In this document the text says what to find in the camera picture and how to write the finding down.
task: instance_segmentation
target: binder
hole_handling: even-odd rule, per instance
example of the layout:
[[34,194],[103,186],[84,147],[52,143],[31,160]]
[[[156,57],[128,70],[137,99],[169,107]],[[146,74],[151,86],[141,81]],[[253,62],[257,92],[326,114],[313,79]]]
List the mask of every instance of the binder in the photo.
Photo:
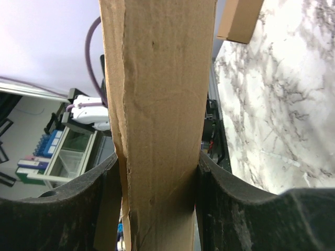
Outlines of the binder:
[[26,159],[20,159],[20,161],[17,163],[19,167],[32,168],[38,170],[45,170],[48,167],[48,164],[49,164],[48,162],[28,161]]

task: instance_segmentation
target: marble wall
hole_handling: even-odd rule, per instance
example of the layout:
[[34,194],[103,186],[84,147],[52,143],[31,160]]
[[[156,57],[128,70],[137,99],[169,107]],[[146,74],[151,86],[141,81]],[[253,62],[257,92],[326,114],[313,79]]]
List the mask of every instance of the marble wall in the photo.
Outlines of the marble wall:
[[264,190],[335,187],[335,1],[264,0],[248,45],[215,62],[234,175]]

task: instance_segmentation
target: cardboard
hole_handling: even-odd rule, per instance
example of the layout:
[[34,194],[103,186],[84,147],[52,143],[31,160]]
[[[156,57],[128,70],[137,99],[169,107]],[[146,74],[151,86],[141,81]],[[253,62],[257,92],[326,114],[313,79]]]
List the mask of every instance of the cardboard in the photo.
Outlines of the cardboard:
[[249,43],[264,0],[226,0],[217,38]]
[[193,250],[215,0],[100,0],[126,250]]

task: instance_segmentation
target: white ceiling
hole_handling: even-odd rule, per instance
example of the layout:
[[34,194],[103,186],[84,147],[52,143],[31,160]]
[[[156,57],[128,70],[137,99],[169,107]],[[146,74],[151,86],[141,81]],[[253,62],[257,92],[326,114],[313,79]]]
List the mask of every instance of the white ceiling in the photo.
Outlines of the white ceiling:
[[[76,87],[97,96],[88,76],[84,43],[99,2],[0,0],[0,76],[30,81],[67,94]],[[91,60],[100,83],[101,26],[94,33]]]

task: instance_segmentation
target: purple cable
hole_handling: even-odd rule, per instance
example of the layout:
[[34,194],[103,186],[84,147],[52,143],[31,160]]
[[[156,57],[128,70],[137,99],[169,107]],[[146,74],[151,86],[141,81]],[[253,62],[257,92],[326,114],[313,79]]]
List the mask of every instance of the purple cable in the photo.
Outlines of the purple cable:
[[[79,103],[78,107],[86,107],[86,106],[101,106],[103,103],[97,102],[97,103]],[[70,111],[72,108],[74,108],[75,105],[68,105],[66,107],[66,111]]]
[[98,17],[91,25],[91,27],[89,28],[87,35],[86,35],[86,40],[85,40],[85,61],[86,61],[86,66],[87,66],[87,70],[88,70],[88,74],[90,76],[90,79],[94,85],[94,88],[96,90],[96,92],[99,94],[103,105],[107,106],[107,100],[106,97],[104,96],[103,92],[101,91],[99,84],[94,76],[94,72],[92,69],[92,65],[91,65],[91,56],[90,56],[90,45],[91,45],[91,40],[92,40],[92,36],[93,33],[96,29],[96,27],[98,27],[98,25],[101,23],[101,19],[100,17]]
[[3,77],[3,76],[0,76],[0,79],[5,80],[5,81],[17,82],[17,83],[24,84],[24,85],[29,85],[29,86],[32,86],[32,87],[35,87],[35,88],[38,88],[38,89],[41,89],[41,90],[45,90],[46,92],[56,94],[56,95],[61,96],[61,97],[64,97],[64,98],[67,98],[67,97],[68,97],[68,96],[65,95],[65,94],[61,94],[61,93],[58,93],[58,92],[54,92],[53,90],[49,90],[49,89],[47,89],[47,88],[41,87],[41,86],[39,86],[39,85],[30,83],[30,82],[27,82],[27,81],[17,80],[17,79],[11,78],[11,77]]

